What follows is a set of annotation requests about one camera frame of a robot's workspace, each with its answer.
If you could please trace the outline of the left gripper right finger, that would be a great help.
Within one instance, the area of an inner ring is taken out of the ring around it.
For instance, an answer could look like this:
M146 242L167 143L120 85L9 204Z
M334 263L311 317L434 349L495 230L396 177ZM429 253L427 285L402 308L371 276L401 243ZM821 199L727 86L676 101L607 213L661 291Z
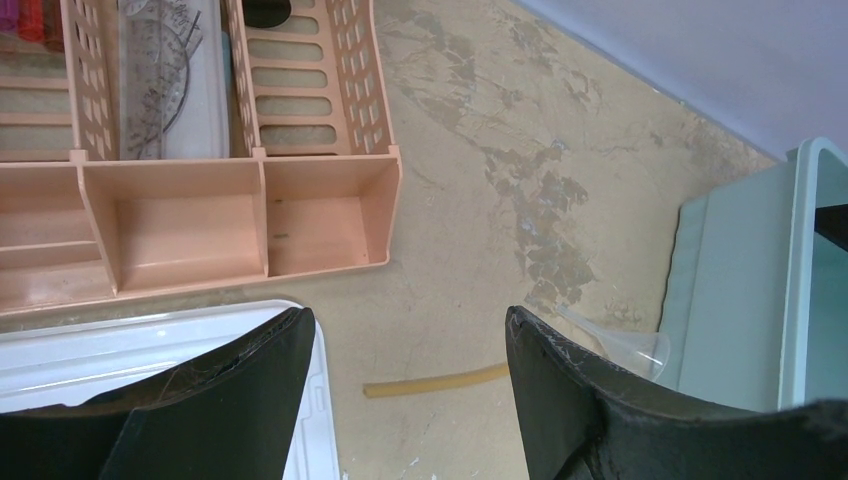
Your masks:
M507 363L533 479L843 479L847 404L756 413L646 380L522 306Z

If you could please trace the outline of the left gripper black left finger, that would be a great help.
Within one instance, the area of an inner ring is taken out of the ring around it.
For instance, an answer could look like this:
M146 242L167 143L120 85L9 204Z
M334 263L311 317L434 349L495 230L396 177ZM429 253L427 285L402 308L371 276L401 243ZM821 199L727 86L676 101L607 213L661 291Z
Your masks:
M316 320L289 308L235 340L78 406L1 417L5 479L279 479Z

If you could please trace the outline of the clear plastic funnel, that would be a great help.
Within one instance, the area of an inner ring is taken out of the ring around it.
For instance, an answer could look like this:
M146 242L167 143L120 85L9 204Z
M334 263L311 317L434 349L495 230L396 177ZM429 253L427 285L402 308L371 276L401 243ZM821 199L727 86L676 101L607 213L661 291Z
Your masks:
M571 324L570 338L578 345L653 382L663 373L671 353L667 334L608 329L564 304L556 312Z

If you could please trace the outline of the tan rubber tubing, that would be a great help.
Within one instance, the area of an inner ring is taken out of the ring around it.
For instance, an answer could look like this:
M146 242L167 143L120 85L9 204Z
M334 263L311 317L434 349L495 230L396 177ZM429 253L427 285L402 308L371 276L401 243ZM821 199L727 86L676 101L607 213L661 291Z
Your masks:
M398 380L381 383L366 383L362 393L368 399L417 395L487 383L509 375L505 362L480 369L441 376Z

